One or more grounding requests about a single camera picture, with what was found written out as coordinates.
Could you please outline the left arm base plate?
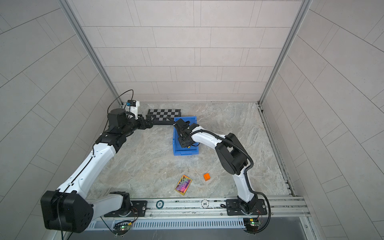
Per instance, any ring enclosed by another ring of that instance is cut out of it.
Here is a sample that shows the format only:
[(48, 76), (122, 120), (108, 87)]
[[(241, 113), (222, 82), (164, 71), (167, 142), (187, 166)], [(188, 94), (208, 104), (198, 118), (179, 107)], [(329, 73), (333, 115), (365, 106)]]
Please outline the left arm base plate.
[(133, 218), (144, 217), (147, 209), (147, 201), (131, 201), (128, 207), (123, 207), (104, 215), (106, 218)]

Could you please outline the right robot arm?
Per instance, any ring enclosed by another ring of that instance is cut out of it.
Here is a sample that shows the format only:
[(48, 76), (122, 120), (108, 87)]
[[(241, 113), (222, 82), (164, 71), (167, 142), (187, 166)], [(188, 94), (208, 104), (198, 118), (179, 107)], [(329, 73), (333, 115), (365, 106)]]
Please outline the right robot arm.
[(238, 138), (232, 133), (215, 134), (198, 124), (191, 124), (182, 119), (174, 121), (173, 126), (177, 131), (181, 147), (202, 144), (216, 151), (224, 170), (233, 176), (240, 210), (246, 215), (252, 214), (256, 209), (258, 197), (251, 187), (247, 172), (253, 167), (254, 162)]

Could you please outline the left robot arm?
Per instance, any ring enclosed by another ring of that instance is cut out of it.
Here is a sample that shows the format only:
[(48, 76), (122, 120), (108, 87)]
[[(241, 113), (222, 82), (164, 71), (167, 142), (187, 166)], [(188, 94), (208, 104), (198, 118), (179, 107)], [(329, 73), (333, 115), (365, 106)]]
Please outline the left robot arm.
[(109, 127), (96, 140), (90, 154), (75, 172), (55, 191), (41, 198), (44, 225), (48, 230), (81, 233), (93, 221), (113, 213), (123, 217), (132, 212), (130, 195), (112, 192), (93, 202), (86, 201), (88, 192), (104, 166), (136, 130), (153, 127), (151, 116), (135, 116), (125, 109), (108, 113)]

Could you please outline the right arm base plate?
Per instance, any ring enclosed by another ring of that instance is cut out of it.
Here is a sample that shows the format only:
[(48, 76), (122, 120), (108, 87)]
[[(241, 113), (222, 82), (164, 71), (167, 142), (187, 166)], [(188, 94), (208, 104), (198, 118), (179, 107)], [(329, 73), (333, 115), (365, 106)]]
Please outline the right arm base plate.
[(249, 203), (241, 199), (226, 199), (225, 206), (229, 216), (268, 215), (268, 206), (264, 199), (251, 200)]

